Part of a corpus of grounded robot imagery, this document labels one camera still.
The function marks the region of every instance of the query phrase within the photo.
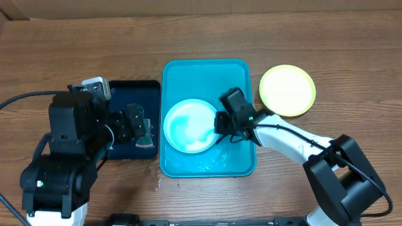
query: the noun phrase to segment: white plate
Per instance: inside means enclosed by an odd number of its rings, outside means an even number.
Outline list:
[[[163,123],[166,139],[183,153],[207,150],[219,137],[215,133],[215,113],[215,107],[203,100],[187,99],[175,104]]]

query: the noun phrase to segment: green led light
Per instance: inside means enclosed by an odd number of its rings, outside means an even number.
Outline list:
[[[36,182],[36,186],[37,186],[38,188],[43,187],[43,181],[38,180],[38,181]]]

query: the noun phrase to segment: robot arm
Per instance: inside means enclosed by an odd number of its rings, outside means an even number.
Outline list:
[[[283,153],[303,165],[319,207],[305,217],[304,224],[350,225],[365,214],[383,195],[392,210],[385,186],[357,143],[346,135],[337,139],[320,137],[285,122],[266,109],[256,111],[247,103],[239,88],[230,89],[219,99],[225,112],[217,112],[215,132],[223,136],[239,136],[259,146]],[[338,167],[349,171],[338,179]]]
[[[49,106],[51,133],[38,144],[32,162],[22,172],[23,210],[32,225],[84,224],[90,188],[97,179],[97,162],[113,144],[131,142],[146,133],[142,110],[128,105],[109,112],[111,98],[104,78],[69,85]],[[46,143],[50,154],[42,154]]]

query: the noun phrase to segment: black tray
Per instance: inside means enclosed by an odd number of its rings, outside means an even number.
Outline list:
[[[161,85],[156,80],[115,80],[110,81],[110,111],[123,110],[129,115],[128,104],[140,104],[144,109],[144,118],[151,121],[153,147],[139,148],[135,142],[113,145],[109,159],[151,159],[158,154]]]

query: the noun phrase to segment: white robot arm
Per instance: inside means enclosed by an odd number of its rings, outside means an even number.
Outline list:
[[[217,142],[226,136],[239,136],[279,151],[303,166],[319,204],[304,218],[305,225],[344,226],[360,217],[384,216],[392,210],[383,182],[351,137],[316,136],[267,109],[257,112],[239,88],[230,89],[219,100],[226,111],[217,112],[215,117],[215,132],[223,135]],[[349,171],[338,179],[333,171],[345,166]],[[388,201],[387,211],[362,214],[382,196]]]
[[[306,132],[298,127],[295,127],[286,121],[284,121],[279,115],[273,114],[271,116],[265,117],[259,122],[259,124],[269,124],[269,125],[281,125],[296,131],[297,133],[317,142],[318,144],[329,147],[332,138],[321,137],[309,132]],[[277,129],[274,127],[257,127],[254,129],[254,133],[258,142],[266,147],[271,148],[280,153],[284,154],[286,157],[292,159],[296,163],[302,165],[311,155],[318,155],[323,150],[316,146],[312,146],[306,141],[300,139],[296,135],[286,130]],[[316,225],[327,225],[327,226],[338,226],[322,211],[320,207],[317,207],[312,211],[307,217],[306,222],[311,226]]]

